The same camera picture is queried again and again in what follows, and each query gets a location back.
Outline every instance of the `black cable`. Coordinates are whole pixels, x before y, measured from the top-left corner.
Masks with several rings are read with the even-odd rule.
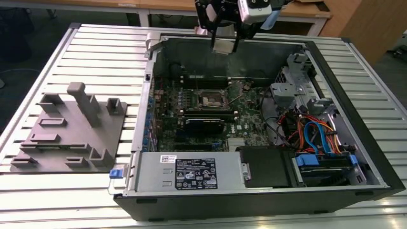
[[[263,103],[264,103],[264,98],[266,98],[266,94],[267,92],[271,92],[271,89],[270,87],[266,89],[264,91],[264,94],[263,94],[263,98],[262,98],[262,102],[260,102],[260,118],[263,120],[263,122],[266,123],[267,127],[275,132],[275,134],[279,136],[279,138],[282,139],[282,141],[284,142],[284,144],[290,147],[292,147],[292,145],[287,142],[286,138],[283,137],[283,135],[280,135],[279,131],[267,123],[267,120],[264,119],[264,116],[263,116],[263,111],[262,111],[262,108],[263,108]]]
[[[278,139],[278,138],[275,138],[275,143],[274,143],[274,145],[276,145],[276,144],[278,144],[278,141],[279,141],[279,139]]]

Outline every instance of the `floor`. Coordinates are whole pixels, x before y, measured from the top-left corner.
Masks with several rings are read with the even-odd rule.
[[[138,23],[136,15],[126,15],[124,13],[59,10],[56,15],[58,17],[51,19],[46,10],[31,10],[30,18],[35,26],[35,31],[26,35],[26,39],[31,46],[32,56],[27,61],[19,63],[10,63],[0,59],[0,79],[6,83],[6,86],[0,88],[0,133],[38,77],[38,73],[32,70],[2,72],[10,69],[34,69],[40,71],[72,22],[110,25]],[[195,25],[196,19],[194,17],[152,17],[152,26],[156,27],[191,29]],[[407,106],[407,79],[405,79],[405,75],[407,75],[407,63],[399,59],[394,59],[390,54],[386,54],[376,64],[375,70],[401,102]]]

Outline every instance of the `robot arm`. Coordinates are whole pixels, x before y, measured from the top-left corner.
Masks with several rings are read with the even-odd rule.
[[[232,52],[236,52],[239,40],[251,39],[255,36],[268,17],[267,23],[274,25],[278,12],[291,1],[292,0],[196,0],[195,7],[200,27],[212,33],[211,48],[215,46],[219,28],[234,25],[236,39]]]

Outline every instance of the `blue latch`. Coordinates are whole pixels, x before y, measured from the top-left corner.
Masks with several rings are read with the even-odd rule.
[[[316,159],[316,155],[314,154],[302,154],[295,160],[298,161],[298,166],[318,166],[319,162]]]
[[[350,160],[351,160],[352,165],[356,165],[359,163],[358,158],[354,154],[350,155]]]
[[[123,179],[123,168],[120,169],[111,169],[110,173],[108,173],[108,177],[111,179]]]

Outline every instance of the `metal bracket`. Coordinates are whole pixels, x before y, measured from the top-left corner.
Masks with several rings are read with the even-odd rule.
[[[152,51],[152,47],[160,43],[162,33],[160,32],[150,32],[146,37],[146,48],[147,51]]]

